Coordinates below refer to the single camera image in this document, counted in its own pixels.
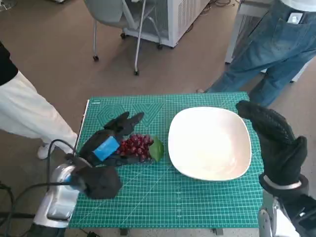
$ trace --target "phone in pocket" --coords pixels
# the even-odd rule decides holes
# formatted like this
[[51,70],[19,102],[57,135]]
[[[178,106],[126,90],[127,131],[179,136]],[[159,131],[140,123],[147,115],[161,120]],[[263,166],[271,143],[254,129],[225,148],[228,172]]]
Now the phone in pocket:
[[288,23],[291,24],[299,24],[303,17],[303,13],[301,12],[292,12],[290,17],[287,19]]

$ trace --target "green cutting mat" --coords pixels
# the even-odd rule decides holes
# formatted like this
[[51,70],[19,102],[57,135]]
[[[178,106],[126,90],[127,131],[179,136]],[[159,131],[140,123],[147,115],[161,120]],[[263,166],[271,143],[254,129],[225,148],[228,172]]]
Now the green cutting mat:
[[246,93],[150,95],[91,98],[78,149],[108,120],[125,111],[145,112],[136,132],[157,135],[165,145],[159,163],[118,168],[123,182],[112,200],[78,198],[70,228],[256,228],[262,201],[258,174],[262,172],[257,135],[246,121],[252,142],[251,167],[241,178],[206,182],[180,174],[168,156],[168,130],[181,110],[213,106],[236,112]]

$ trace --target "blue jeans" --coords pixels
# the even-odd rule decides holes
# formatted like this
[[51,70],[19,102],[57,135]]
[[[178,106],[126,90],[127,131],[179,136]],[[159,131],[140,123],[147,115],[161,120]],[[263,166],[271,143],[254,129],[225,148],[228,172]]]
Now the blue jeans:
[[268,69],[250,92],[250,100],[270,105],[282,89],[316,55],[316,12],[304,12],[300,24],[287,23],[297,11],[276,0],[229,69],[206,92],[233,92]]

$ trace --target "green leaf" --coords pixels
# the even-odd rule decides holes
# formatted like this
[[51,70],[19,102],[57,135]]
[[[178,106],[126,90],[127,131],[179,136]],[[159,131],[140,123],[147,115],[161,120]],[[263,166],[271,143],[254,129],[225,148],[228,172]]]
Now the green leaf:
[[157,136],[153,137],[154,143],[149,147],[149,153],[155,161],[160,161],[163,156],[163,144]]

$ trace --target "white pants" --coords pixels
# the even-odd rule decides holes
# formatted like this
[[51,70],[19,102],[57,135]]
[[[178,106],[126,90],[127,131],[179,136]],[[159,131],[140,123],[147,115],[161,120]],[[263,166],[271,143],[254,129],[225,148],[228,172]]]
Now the white pants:
[[[21,72],[0,86],[0,129],[41,138],[44,143],[62,139],[74,146],[77,138],[56,109],[37,93]],[[56,145],[66,153],[71,152],[67,145]]]

